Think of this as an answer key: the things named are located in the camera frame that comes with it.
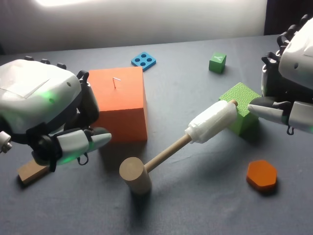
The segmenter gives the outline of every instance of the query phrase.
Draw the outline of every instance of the gray tablecloth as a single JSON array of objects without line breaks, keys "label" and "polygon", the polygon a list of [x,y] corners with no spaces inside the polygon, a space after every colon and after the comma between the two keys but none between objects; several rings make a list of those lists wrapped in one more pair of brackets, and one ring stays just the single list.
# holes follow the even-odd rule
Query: gray tablecloth
[{"label": "gray tablecloth", "polygon": [[[243,82],[260,93],[261,56],[276,52],[276,36],[29,54],[73,73],[131,66],[146,51],[156,65],[144,72],[149,137],[109,145],[86,166],[62,165],[22,188],[17,169],[31,149],[14,144],[0,163],[0,234],[8,235],[308,235],[313,234],[312,136],[260,120],[246,139],[224,130],[205,144],[189,144],[150,173],[153,190],[131,195],[120,179],[130,156],[144,163],[184,133],[197,114]],[[208,71],[213,52],[227,54],[223,74]],[[0,57],[0,64],[25,55]],[[278,170],[277,193],[262,196],[246,182],[250,161]]]}]

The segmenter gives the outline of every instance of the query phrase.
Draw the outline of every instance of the orange box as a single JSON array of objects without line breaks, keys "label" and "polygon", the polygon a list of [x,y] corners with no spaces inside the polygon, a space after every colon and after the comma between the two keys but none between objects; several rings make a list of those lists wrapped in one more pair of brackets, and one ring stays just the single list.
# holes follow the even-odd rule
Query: orange box
[{"label": "orange box", "polygon": [[93,126],[106,128],[112,134],[112,142],[146,141],[146,94],[142,68],[91,70],[88,81],[100,110],[99,119]]}]

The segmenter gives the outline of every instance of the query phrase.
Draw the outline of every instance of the green block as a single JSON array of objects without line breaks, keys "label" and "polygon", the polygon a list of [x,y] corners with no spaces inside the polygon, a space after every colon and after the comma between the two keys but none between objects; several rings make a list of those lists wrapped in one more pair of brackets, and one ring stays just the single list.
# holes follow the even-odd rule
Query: green block
[{"label": "green block", "polygon": [[210,59],[209,70],[216,72],[216,73],[222,73],[225,68],[225,63],[226,63],[226,55],[215,52],[212,55],[212,58]]},{"label": "green block", "polygon": [[229,126],[237,135],[241,135],[246,129],[258,122],[258,117],[248,110],[248,104],[257,97],[260,95],[240,82],[219,98],[219,100],[226,100],[227,102],[235,99],[238,103],[237,120]]}]

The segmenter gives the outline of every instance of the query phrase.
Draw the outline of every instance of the white wall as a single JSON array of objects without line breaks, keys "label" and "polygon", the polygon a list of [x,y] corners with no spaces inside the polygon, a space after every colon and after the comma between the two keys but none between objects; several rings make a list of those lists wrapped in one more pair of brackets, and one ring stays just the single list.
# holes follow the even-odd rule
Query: white wall
[{"label": "white wall", "polygon": [[94,0],[43,7],[0,0],[0,43],[11,54],[256,36],[264,31],[266,3]]}]

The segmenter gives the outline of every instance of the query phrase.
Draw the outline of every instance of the wooden mallet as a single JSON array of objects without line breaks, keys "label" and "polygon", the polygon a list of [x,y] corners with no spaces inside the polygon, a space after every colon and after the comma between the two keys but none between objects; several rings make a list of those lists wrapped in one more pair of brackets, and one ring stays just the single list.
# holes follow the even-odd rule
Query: wooden mallet
[{"label": "wooden mallet", "polygon": [[147,193],[151,189],[149,172],[183,148],[190,142],[204,143],[217,133],[222,131],[237,118],[236,106],[238,103],[233,99],[229,103],[221,100],[193,119],[185,135],[155,156],[145,165],[139,158],[131,157],[125,159],[120,168],[119,174],[136,194]]}]

